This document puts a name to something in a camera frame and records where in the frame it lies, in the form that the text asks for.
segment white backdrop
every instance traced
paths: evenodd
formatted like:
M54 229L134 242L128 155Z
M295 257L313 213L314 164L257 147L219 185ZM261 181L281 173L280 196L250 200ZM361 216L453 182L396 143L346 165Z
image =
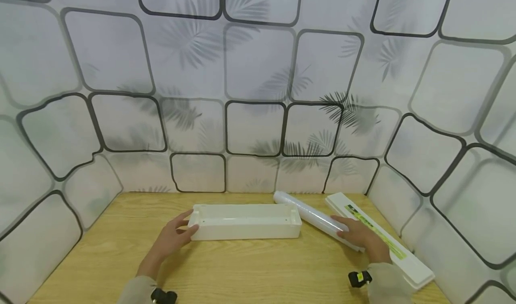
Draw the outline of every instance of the white backdrop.
M516 0L0 0L0 301L122 191L366 193L516 300Z

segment white plastic box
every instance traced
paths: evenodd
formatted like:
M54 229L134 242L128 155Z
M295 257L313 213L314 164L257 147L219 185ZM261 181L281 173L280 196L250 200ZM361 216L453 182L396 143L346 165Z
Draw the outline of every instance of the white plastic box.
M298 238L301 218L294 205L194 205L192 240Z
M335 193L326 198L326 204L338 215L359 220L373 229L390 249L393 264L400 267L403 271L405 280L414 290L420 290L426 284L434 280L435 275L425 264L422 263L414 254L407 250L380 225L374 222L370 216L366 215L352 200L343 193Z

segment cling film roll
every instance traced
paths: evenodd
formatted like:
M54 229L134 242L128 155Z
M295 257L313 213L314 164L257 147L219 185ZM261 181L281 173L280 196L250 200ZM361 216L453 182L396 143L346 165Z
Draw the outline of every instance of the cling film roll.
M276 203L286 203L295 205L298 209L299 216L301 217L301 219L308 222L315 228L322 230L323 232L327 233L329 236L332 236L341 243L351 247L352 249L356 251L363 251L362 248L354 246L353 244L337 236L338 231L349 231L348 227L346 225L343 225L342 223L336 222L328 215L325 215L323 212L320 212L319 210L312 208L306 203L303 203L300 200L289 195L288 193L282 191L276 191L274 193L274 201Z

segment black wrist strap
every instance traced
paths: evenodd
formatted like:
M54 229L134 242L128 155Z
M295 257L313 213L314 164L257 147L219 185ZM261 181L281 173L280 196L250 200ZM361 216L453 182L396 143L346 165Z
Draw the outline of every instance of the black wrist strap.
M352 287L360 288L366 284L371 283L373 281L373 277L367 270L364 271L352 271L348 274L349 282Z
M152 303L156 304L176 304L177 294L173 291L163 291L161 288L156 288L150 295Z

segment wooden table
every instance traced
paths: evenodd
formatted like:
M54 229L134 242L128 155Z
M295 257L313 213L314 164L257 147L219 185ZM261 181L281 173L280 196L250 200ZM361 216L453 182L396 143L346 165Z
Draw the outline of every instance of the wooden table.
M392 236L394 230L363 195L347 194ZM296 195L330 213L323 195ZM124 193L63 260L30 304L115 304L162 226L196 203L272 203L270 194ZM367 267L356 253L304 223L299 239L192 242L162 266L158 283L178 304L368 303L366 287L347 274ZM415 304L449 303L431 283Z

